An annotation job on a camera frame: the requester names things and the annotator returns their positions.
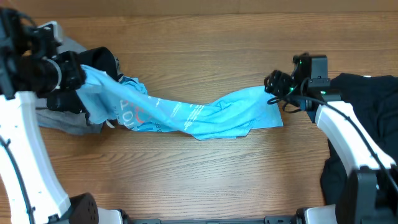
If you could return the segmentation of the light blue printed t-shirt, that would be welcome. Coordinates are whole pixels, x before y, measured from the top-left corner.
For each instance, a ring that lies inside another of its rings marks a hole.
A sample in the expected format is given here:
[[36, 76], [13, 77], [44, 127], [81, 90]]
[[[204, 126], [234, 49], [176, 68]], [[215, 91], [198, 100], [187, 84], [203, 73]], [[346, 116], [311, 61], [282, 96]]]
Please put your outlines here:
[[138, 132], [181, 131], [198, 140], [235, 139], [252, 129], [283, 125], [279, 107], [269, 105], [272, 95], [263, 86], [232, 92], [207, 104], [196, 105], [150, 96], [137, 78], [113, 80], [106, 72], [82, 65], [85, 84], [76, 91], [89, 113], [101, 124], [116, 120]]

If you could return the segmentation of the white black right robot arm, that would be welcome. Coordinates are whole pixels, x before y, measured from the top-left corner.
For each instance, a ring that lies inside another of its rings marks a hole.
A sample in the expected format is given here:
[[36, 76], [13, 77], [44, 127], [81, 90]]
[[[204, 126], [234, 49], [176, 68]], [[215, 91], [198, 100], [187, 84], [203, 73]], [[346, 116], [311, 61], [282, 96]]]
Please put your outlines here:
[[348, 182], [338, 203], [300, 208], [292, 217], [271, 216], [265, 223], [397, 223], [397, 164], [372, 140], [353, 106], [331, 88], [326, 55], [303, 53], [292, 59], [291, 74], [274, 70], [265, 77], [268, 104], [284, 101], [307, 112], [341, 159]]

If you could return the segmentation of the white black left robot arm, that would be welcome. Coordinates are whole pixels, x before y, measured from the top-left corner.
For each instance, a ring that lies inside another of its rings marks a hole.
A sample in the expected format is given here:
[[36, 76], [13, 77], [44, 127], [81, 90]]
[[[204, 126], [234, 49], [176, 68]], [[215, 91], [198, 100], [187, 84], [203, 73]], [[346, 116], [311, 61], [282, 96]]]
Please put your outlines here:
[[1, 9], [1, 178], [12, 223], [125, 223], [119, 210], [97, 206], [89, 193], [69, 197], [42, 139], [35, 102], [82, 86], [75, 52], [58, 51], [62, 29]]

